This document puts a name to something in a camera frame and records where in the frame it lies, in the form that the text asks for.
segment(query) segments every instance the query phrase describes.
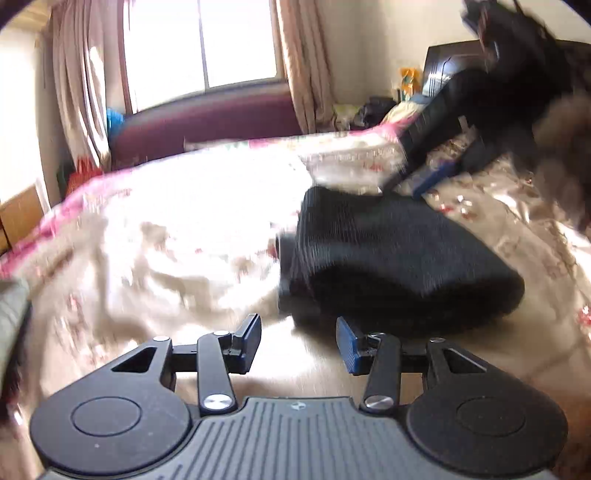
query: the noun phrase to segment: beige curtain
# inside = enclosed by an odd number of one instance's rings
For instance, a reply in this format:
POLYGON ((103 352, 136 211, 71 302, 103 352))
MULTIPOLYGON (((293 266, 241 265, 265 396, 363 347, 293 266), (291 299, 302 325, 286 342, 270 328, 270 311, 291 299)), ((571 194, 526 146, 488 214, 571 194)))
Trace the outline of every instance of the beige curtain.
POLYGON ((89 157, 108 171, 100 0, 66 0, 54 8, 51 22, 57 102, 70 152, 74 160, 89 157))
POLYGON ((317 0, 277 0, 283 60, 298 123, 305 134, 333 116, 330 72, 317 0))

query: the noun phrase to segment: black headboard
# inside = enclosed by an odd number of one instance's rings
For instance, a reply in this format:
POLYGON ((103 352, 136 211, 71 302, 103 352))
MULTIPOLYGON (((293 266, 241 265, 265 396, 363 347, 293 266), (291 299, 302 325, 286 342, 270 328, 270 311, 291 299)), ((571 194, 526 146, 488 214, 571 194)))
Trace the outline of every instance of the black headboard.
MULTIPOLYGON (((591 45, 588 43, 559 40, 572 65, 591 65, 591 45)), ((450 77, 468 67, 488 69, 491 61, 482 52, 478 40, 447 43, 429 47, 425 59, 423 95, 435 96, 450 77)))

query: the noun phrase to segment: dark knit fabric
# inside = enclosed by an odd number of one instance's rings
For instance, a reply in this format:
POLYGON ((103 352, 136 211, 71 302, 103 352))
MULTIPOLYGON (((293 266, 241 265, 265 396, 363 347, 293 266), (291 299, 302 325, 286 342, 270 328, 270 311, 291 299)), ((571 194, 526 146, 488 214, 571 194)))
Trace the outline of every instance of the dark knit fabric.
POLYGON ((316 186, 302 203, 290 292, 361 324, 435 331, 511 312, 524 282, 423 202, 316 186))

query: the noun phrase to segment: window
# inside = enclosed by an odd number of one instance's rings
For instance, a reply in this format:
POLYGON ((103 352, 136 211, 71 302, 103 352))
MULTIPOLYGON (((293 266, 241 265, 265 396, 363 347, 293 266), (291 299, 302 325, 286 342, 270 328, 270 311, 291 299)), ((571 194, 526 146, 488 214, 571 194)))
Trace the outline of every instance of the window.
POLYGON ((282 76, 272 0, 128 0, 125 64, 135 110, 282 76))

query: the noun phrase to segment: bed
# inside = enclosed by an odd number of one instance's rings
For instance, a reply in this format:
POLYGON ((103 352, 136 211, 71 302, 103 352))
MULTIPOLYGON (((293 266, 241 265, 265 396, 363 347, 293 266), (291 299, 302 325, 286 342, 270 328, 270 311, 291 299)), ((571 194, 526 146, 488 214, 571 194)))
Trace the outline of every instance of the bed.
MULTIPOLYGON (((0 260, 0 275, 27 280, 33 304, 19 388, 1 427, 0 478, 31 480, 42 471, 28 421, 43 398, 155 335, 192 343, 232 330, 250 312, 264 327, 250 373, 232 379, 239 398, 359 401, 365 380, 346 373, 333 336, 279 315, 274 239, 296 227, 313 183, 377 193, 402 160, 397 133, 420 108, 402 103, 363 132, 234 142, 153 161, 94 179, 53 209, 0 260)), ((454 155, 458 142, 430 161, 454 155)), ((556 472, 591 478, 591 242, 515 174, 509 158, 439 185, 426 201, 482 239, 526 285, 512 314, 452 340, 551 395, 570 423, 556 472)), ((421 389, 420 377, 406 375, 403 401, 421 389)), ((195 401, 194 377, 180 377, 176 391, 195 401)))

